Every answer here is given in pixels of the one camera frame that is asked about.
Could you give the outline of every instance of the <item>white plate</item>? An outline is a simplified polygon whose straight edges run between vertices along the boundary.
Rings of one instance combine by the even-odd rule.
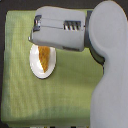
[[[49,65],[48,70],[44,73],[44,70],[41,66],[39,60],[39,51],[37,45],[32,45],[30,50],[30,67],[33,73],[41,79],[47,78],[54,70],[56,64],[56,50],[55,48],[50,47],[50,56],[49,56]]]

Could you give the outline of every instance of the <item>orange food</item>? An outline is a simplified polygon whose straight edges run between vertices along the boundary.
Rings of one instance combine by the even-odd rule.
[[[44,72],[48,69],[50,48],[47,46],[38,46],[39,60],[42,65]]]

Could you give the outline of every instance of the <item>black background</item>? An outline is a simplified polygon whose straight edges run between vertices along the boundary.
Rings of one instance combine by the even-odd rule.
[[[93,9],[101,1],[102,0],[0,0],[0,103],[2,96],[2,83],[3,83],[4,45],[5,45],[4,29],[5,29],[6,13],[9,10],[36,10],[42,6],[58,6],[63,8],[72,8],[72,9],[73,8]],[[128,17],[128,0],[115,0],[115,1],[124,9]],[[8,127],[5,124],[0,123],[0,128],[8,128]]]

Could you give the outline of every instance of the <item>green towel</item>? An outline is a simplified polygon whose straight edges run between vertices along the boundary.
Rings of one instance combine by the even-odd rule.
[[[34,16],[35,11],[7,13],[2,121],[10,127],[89,125],[91,94],[102,77],[102,66],[89,49],[56,49],[53,73],[47,79],[38,79],[29,63],[32,43],[28,36]]]

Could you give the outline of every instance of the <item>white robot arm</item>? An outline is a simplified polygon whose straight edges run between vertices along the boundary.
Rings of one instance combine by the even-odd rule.
[[[128,128],[126,15],[115,2],[104,1],[87,17],[76,10],[42,7],[36,11],[29,40],[73,51],[89,47],[95,59],[105,58],[103,78],[92,94],[91,128]]]

